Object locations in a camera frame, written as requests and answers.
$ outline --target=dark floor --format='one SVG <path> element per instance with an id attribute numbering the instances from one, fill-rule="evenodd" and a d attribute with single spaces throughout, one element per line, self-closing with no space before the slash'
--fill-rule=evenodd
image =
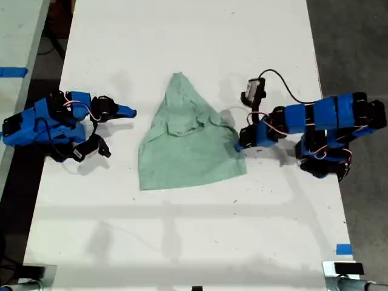
<path id="1" fill-rule="evenodd" d="M 388 0 L 307 0 L 324 95 L 364 91 L 388 109 Z M 388 284 L 388 129 L 351 143 L 341 182 L 354 257 Z"/>

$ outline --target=crumpled fabric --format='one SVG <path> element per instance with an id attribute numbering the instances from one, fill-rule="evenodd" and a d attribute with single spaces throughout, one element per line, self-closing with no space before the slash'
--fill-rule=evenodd
<path id="1" fill-rule="evenodd" d="M 238 134 L 182 73 L 171 79 L 139 147 L 141 190 L 209 184 L 247 173 Z"/>

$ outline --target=white table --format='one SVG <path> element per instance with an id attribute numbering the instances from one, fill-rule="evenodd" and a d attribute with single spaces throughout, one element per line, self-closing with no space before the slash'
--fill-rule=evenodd
<path id="1" fill-rule="evenodd" d="M 0 0 L 0 67 L 27 67 L 22 78 L 0 78 L 0 121 L 24 109 L 49 0 Z M 13 147 L 0 142 L 0 199 Z"/>
<path id="2" fill-rule="evenodd" d="M 109 159 L 46 160 L 25 263 L 58 265 L 54 290 L 325 290 L 321 262 L 351 260 L 335 254 L 349 237 L 336 177 L 304 173 L 285 151 L 299 135 L 246 152 L 247 175 L 139 191 L 138 147 L 172 73 L 240 130 L 239 94 L 267 68 L 300 99 L 321 97 L 305 1 L 78 0 L 61 89 L 138 116 L 99 127 Z M 263 111 L 293 103 L 265 77 Z"/>

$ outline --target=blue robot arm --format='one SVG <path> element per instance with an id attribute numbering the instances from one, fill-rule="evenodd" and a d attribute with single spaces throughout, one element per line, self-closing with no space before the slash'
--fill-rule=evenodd
<path id="1" fill-rule="evenodd" d="M 283 77 L 274 70 L 270 71 L 282 79 L 291 94 Z M 295 156 L 301 161 L 301 168 L 318 178 L 336 173 L 341 180 L 350 169 L 352 153 L 349 143 L 387 125 L 384 104 L 368 102 L 365 93 L 279 106 L 260 119 L 258 109 L 266 97 L 265 81 L 262 77 L 249 80 L 248 90 L 241 94 L 244 105 L 252 108 L 253 124 L 241 129 L 237 151 L 248 147 L 270 147 L 288 134 L 303 133 L 295 146 Z"/>
<path id="2" fill-rule="evenodd" d="M 80 123 L 87 115 L 94 128 L 88 139 Z M 136 110 L 118 105 L 107 96 L 91 99 L 89 93 L 57 91 L 35 102 L 32 108 L 5 119 L 3 142 L 8 146 L 36 144 L 58 162 L 67 158 L 81 162 L 95 150 L 109 157 L 109 148 L 95 133 L 98 123 L 135 116 Z"/>

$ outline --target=wire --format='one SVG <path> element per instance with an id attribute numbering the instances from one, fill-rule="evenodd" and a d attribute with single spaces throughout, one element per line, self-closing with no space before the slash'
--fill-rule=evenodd
<path id="1" fill-rule="evenodd" d="M 51 53 L 55 48 L 53 47 L 51 50 L 47 51 L 47 52 L 44 52 L 44 53 L 37 53 L 38 56 L 44 56 L 44 55 L 48 55 L 49 53 Z"/>
<path id="2" fill-rule="evenodd" d="M 83 104 L 83 105 L 87 108 L 87 111 L 89 111 L 90 116 L 91 116 L 95 121 L 100 121 L 100 120 L 101 120 L 101 117 L 99 117 L 98 119 L 94 117 L 94 115 L 93 115 L 92 111 L 90 110 L 89 106 L 86 105 L 85 103 L 83 103 L 83 102 L 81 102 L 81 101 L 77 101 L 77 100 L 72 100 L 72 101 L 70 101 L 70 100 L 68 100 L 66 97 L 65 97 L 65 99 L 67 100 L 67 102 L 66 102 L 65 104 L 63 104 L 63 106 L 69 107 L 69 106 L 70 106 L 71 104 L 73 104 L 73 103 L 80 103 L 80 104 Z"/>
<path id="3" fill-rule="evenodd" d="M 319 158 L 318 155 L 314 155 L 314 158 L 316 158 L 316 159 L 324 159 L 326 156 L 327 156 L 327 152 L 324 152 L 322 157 Z"/>
<path id="4" fill-rule="evenodd" d="M 12 264 L 15 264 L 15 265 L 18 265 L 19 263 L 16 262 L 14 259 L 11 259 L 9 256 L 7 255 L 3 255 L 2 256 L 3 259 L 6 259 L 8 262 L 11 262 Z"/>
<path id="5" fill-rule="evenodd" d="M 367 126 L 368 126 L 368 125 L 362 125 L 362 126 L 359 127 L 359 129 L 356 129 L 354 132 L 357 132 L 357 131 L 359 131 L 359 130 L 361 130 L 361 129 L 367 127 Z M 345 137 L 347 137 L 348 135 L 340 136 L 339 138 L 336 138 L 335 141 L 339 141 L 341 138 L 345 138 Z M 315 152 L 311 152 L 311 151 L 309 150 L 309 153 L 318 153 L 318 152 L 322 151 L 325 147 L 327 147 L 327 144 L 325 144 L 323 147 L 320 147 L 320 148 L 319 148 L 318 150 L 316 150 Z"/>
<path id="6" fill-rule="evenodd" d="M 248 115 L 247 115 L 247 122 L 248 122 L 248 125 L 251 125 L 250 122 L 249 122 L 249 116 L 251 116 L 253 113 L 265 115 L 266 117 L 269 118 L 269 115 L 268 115 L 267 113 L 260 112 L 260 111 L 252 111 L 252 112 L 248 113 Z"/>
<path id="7" fill-rule="evenodd" d="M 38 121 L 41 120 L 44 122 L 45 126 L 46 126 L 46 131 L 47 131 L 47 135 L 48 135 L 48 140 L 50 141 L 50 144 L 53 148 L 54 151 L 56 151 L 58 154 L 60 154 L 61 156 L 63 156 L 64 158 L 67 158 L 68 156 L 67 155 L 64 155 L 63 153 L 61 153 L 54 145 L 54 141 L 51 137 L 51 134 L 50 134 L 50 127 L 49 127 L 49 124 L 47 123 L 47 120 L 43 117 L 38 117 L 35 119 L 35 125 L 34 125 L 34 130 L 35 130 L 35 127 L 38 125 Z"/>
<path id="8" fill-rule="evenodd" d="M 247 122 L 248 122 L 249 125 L 251 125 L 251 123 L 249 122 L 249 116 L 252 115 L 252 113 L 262 114 L 262 115 L 265 115 L 267 118 L 269 118 L 269 115 L 266 114 L 266 113 L 264 113 L 264 112 L 259 112 L 259 111 L 250 112 L 250 113 L 248 113 L 248 115 L 247 115 Z M 265 124 L 266 126 L 270 127 L 271 129 L 273 129 L 274 131 L 280 133 L 281 135 L 286 135 L 286 136 L 288 135 L 288 133 L 282 132 L 282 131 L 280 131 L 280 130 L 274 128 L 274 126 L 268 124 L 268 122 L 266 122 L 265 120 L 263 120 L 263 122 L 264 122 L 264 124 Z"/>
<path id="9" fill-rule="evenodd" d="M 348 150 L 348 149 L 342 149 L 344 150 L 345 152 L 348 152 L 350 154 L 349 158 L 348 158 L 348 167 L 350 168 L 350 165 L 352 165 L 352 151 L 351 150 Z"/>
<path id="10" fill-rule="evenodd" d="M 285 88 L 287 89 L 288 93 L 290 94 L 290 96 L 292 97 L 292 99 L 294 99 L 296 102 L 298 103 L 301 103 L 301 104 L 313 104 L 319 100 L 316 100 L 316 101 L 312 101 L 312 102 L 304 102 L 304 101 L 300 101 L 299 99 L 297 99 L 292 93 L 291 93 L 291 90 L 289 88 L 289 86 L 287 85 L 286 81 L 284 80 L 283 76 L 280 75 L 279 72 L 277 72 L 276 70 L 274 69 L 267 69 L 267 70 L 264 70 L 261 72 L 261 74 L 259 75 L 258 79 L 262 77 L 263 74 L 265 74 L 266 72 L 272 72 L 272 73 L 275 73 L 276 75 L 278 75 L 278 77 L 282 80 Z"/>

